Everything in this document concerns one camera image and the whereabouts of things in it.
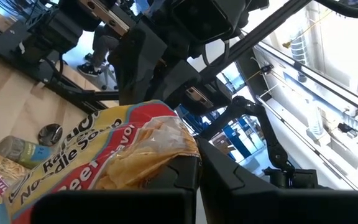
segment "wooden surface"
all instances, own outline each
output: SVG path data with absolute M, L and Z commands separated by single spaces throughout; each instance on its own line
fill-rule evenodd
M 0 29 L 6 30 L 12 22 L 0 15 Z M 98 90 L 76 71 L 66 66 L 63 74 L 84 89 Z M 116 106 L 113 101 L 104 102 Z M 78 124 L 86 114 L 47 88 L 0 60 L 0 140 L 13 135 L 37 143 L 37 134 L 51 123 L 61 124 L 63 136 Z

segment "sneaker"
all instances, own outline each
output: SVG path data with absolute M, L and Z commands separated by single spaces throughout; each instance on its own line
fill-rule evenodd
M 84 59 L 91 62 L 92 61 L 92 57 L 93 57 L 93 54 L 91 53 L 88 53 L 87 55 L 85 55 Z
M 87 63 L 77 66 L 77 70 L 81 74 L 91 76 L 91 77 L 97 77 L 98 75 L 101 74 L 100 70 L 95 71 L 93 65 L 90 65 L 90 64 L 87 64 Z

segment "leg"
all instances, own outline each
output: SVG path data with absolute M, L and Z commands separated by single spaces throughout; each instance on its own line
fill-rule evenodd
M 106 31 L 102 25 L 99 25 L 95 30 L 93 34 L 93 42 L 92 42 L 92 49 L 95 50 L 96 44 L 98 43 L 98 39 L 104 35 L 106 35 Z
M 118 46 L 118 40 L 106 35 L 101 36 L 95 43 L 94 52 L 90 58 L 91 64 L 83 64 L 77 67 L 78 71 L 84 75 L 97 77 L 101 74 L 100 66 L 103 63 L 106 54 Z
M 118 40 L 109 36 L 102 36 L 98 39 L 91 63 L 94 67 L 98 68 L 102 65 L 103 60 L 106 58 L 106 54 L 109 51 L 113 51 L 118 46 Z

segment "jeans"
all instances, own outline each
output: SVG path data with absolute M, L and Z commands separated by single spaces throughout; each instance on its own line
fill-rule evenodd
M 93 55 L 91 63 L 94 67 L 98 68 L 102 65 L 106 54 L 113 51 L 118 46 L 119 41 L 114 37 L 106 35 L 104 27 L 99 26 L 96 28 L 93 36 Z

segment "metal rod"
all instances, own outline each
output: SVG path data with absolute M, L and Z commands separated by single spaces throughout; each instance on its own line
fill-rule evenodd
M 268 89 L 266 92 L 264 92 L 264 94 L 262 94 L 260 97 L 263 97 L 264 95 L 266 95 L 267 93 L 269 93 L 270 91 L 272 91 L 274 88 L 276 88 L 276 86 L 278 86 L 278 84 L 274 85 L 273 87 L 271 87 L 270 89 Z
M 200 71 L 203 83 L 207 84 L 213 81 L 219 72 L 237 60 L 237 58 L 244 52 L 251 50 L 275 29 L 279 28 L 289 17 L 297 13 L 310 2 L 311 0 L 289 0 L 286 2 L 280 9 L 273 12 L 273 14 L 250 31 L 248 35 L 235 43 L 230 48 L 230 53 L 226 60 L 224 54 L 222 54 L 211 63 L 212 66 L 207 66 Z
M 322 74 L 318 74 L 312 69 L 308 68 L 306 65 L 300 63 L 297 63 L 297 65 L 299 65 L 299 69 L 296 69 L 294 67 L 294 64 L 296 63 L 294 59 L 263 42 L 260 42 L 258 45 L 255 46 L 255 48 L 257 50 L 266 52 L 267 54 L 271 55 L 276 59 L 279 59 L 280 62 L 291 66 L 293 69 L 310 78 L 315 83 L 321 85 L 328 91 L 331 91 L 338 97 L 342 98 L 344 101 L 358 108 L 358 95 L 351 92 L 350 90 L 345 89 L 343 86 L 333 82 L 328 77 L 325 77 Z
M 326 159 L 310 142 L 308 142 L 298 131 L 293 128 L 290 123 L 285 121 L 270 105 L 268 105 L 264 100 L 261 99 L 260 96 L 255 96 L 256 99 L 263 104 L 263 106 L 268 109 L 274 116 L 276 116 L 295 136 L 297 136 L 306 146 L 308 146 L 320 159 L 325 162 L 338 176 L 340 176 L 349 186 L 351 186 L 354 190 L 358 190 L 358 187 L 354 185 L 345 175 L 339 172 L 328 159 Z

